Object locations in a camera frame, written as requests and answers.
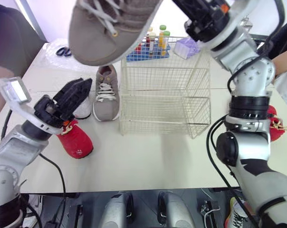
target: red slipper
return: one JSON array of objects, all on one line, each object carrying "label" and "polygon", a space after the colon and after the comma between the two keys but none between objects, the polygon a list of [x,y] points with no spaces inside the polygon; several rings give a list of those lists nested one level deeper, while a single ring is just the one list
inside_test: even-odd
[{"label": "red slipper", "polygon": [[273,123],[277,124],[279,121],[281,121],[280,125],[283,126],[282,120],[277,117],[277,111],[276,109],[269,105],[268,114],[271,114],[272,116],[269,117],[270,119],[270,140],[273,142],[277,140],[279,137],[281,137],[282,134],[284,134],[285,130],[283,128],[279,127],[273,128]]},{"label": "red slipper", "polygon": [[93,143],[88,135],[73,120],[66,127],[64,132],[58,134],[57,137],[61,141],[66,152],[73,158],[84,158],[93,150]]}]

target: white wire basket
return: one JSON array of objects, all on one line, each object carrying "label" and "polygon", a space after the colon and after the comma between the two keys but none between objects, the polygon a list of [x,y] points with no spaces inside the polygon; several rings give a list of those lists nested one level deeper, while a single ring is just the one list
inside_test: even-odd
[{"label": "white wire basket", "polygon": [[179,39],[168,37],[168,47],[157,47],[152,55],[143,40],[143,51],[137,48],[122,60],[122,135],[180,133],[194,138],[210,125],[209,55],[202,50],[181,58],[174,53]]}]

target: wall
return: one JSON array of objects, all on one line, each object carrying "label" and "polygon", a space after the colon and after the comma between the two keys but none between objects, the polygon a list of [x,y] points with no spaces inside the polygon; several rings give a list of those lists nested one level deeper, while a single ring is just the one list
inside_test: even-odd
[{"label": "wall", "polygon": [[76,0],[27,0],[47,41],[68,37]]},{"label": "wall", "polygon": [[0,4],[18,10],[17,4],[15,3],[14,0],[0,0]]},{"label": "wall", "polygon": [[[285,8],[285,23],[287,23],[287,0],[283,0]],[[249,14],[249,20],[253,23],[250,30],[252,34],[269,35],[277,26],[278,14],[273,0],[260,0],[257,7]]]},{"label": "wall", "polygon": [[[76,0],[27,0],[37,22],[48,41],[67,38],[72,9]],[[287,0],[283,0],[287,22]],[[249,15],[253,23],[251,33],[269,35],[278,22],[277,10],[273,0],[260,0],[257,8]],[[163,0],[153,22],[154,32],[159,33],[161,24],[167,25],[172,36],[186,36],[183,25],[187,20],[184,13],[172,0]]]}]

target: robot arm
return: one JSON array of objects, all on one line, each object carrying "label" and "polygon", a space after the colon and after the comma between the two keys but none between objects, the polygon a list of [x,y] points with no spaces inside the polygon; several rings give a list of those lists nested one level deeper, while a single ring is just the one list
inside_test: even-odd
[{"label": "robot arm", "polygon": [[224,120],[227,132],[217,139],[217,157],[233,173],[260,216],[261,226],[287,227],[287,176],[271,170],[267,164],[271,92],[266,87],[274,77],[275,67],[270,59],[257,54],[253,40],[238,26],[257,1],[235,1],[228,12],[221,0],[197,0],[192,4],[173,1],[190,18],[185,24],[188,34],[202,41],[223,68],[236,74],[236,88]]},{"label": "robot arm", "polygon": [[17,125],[0,143],[0,227],[19,227],[19,178],[48,145],[52,134],[62,132],[64,122],[74,119],[73,112],[88,96],[92,80],[78,79],[66,84],[53,99],[44,95],[34,109],[19,77],[0,79],[0,92],[10,108],[27,119]]}]

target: white table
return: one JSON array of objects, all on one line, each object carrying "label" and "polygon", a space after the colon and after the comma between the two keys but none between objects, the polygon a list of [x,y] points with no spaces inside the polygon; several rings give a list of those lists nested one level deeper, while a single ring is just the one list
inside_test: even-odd
[{"label": "white table", "polygon": [[[97,67],[92,67],[92,73],[88,74],[41,66],[39,62],[44,54],[45,50],[42,49],[23,77],[32,97],[31,106],[43,94],[53,96],[66,82],[80,76],[94,76],[97,71]],[[115,67],[120,74],[120,63],[115,64]],[[230,99],[226,89],[230,75],[214,61],[210,67],[213,123],[227,113],[228,105],[221,104],[228,104]],[[273,88],[270,89],[273,90],[270,103],[276,107],[284,125],[287,125],[287,105]],[[8,110],[6,105],[0,113],[0,132]],[[13,113],[8,131],[23,122],[22,117]],[[67,192],[225,187],[207,156],[205,141],[208,130],[191,139],[188,135],[122,136],[118,120],[100,123],[92,116],[79,121],[79,125],[94,144],[94,150],[89,156],[80,160],[71,158],[56,136],[50,138],[49,146],[43,151],[45,156],[60,166]],[[270,167],[287,175],[287,132],[271,144],[271,151]],[[228,181],[236,186],[229,170],[216,159],[215,153],[213,155]],[[25,168],[21,181],[25,179],[27,181],[22,185],[22,192],[62,192],[57,170],[40,157]]]}]

